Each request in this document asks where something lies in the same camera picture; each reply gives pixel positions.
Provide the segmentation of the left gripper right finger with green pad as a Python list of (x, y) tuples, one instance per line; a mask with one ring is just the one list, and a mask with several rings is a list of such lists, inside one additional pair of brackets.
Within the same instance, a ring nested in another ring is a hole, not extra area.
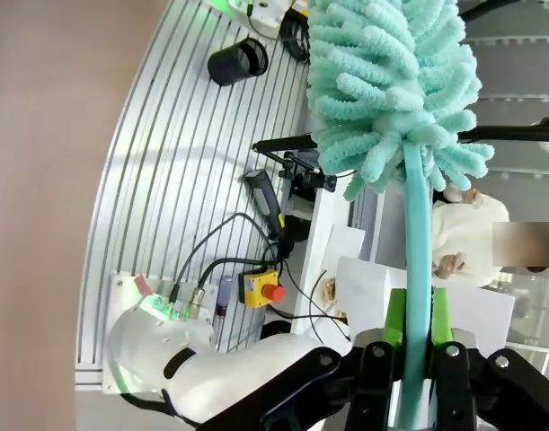
[(497, 430), (549, 430), (549, 380), (518, 352), (483, 356), (450, 328), (445, 288), (432, 290), (431, 368), (436, 430), (475, 430), (481, 419)]

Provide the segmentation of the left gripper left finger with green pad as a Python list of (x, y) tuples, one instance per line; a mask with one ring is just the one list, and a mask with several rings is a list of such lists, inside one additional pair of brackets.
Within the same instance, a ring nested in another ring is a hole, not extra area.
[(385, 326), (360, 332), (346, 356), (317, 347), (201, 428), (308, 430), (347, 407), (347, 430), (386, 430), (403, 374), (406, 293), (391, 291)]

